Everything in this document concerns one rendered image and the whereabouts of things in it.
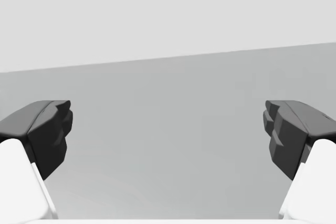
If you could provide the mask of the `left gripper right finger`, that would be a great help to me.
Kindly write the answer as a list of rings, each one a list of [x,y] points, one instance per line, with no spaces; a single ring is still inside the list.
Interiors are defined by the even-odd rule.
[[[271,159],[292,181],[279,219],[336,219],[336,120],[299,101],[265,105]]]

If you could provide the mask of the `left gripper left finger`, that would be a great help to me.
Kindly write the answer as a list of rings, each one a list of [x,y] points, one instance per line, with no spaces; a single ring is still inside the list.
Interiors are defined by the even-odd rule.
[[[44,181],[65,159],[70,106],[36,101],[0,121],[0,219],[58,219]]]

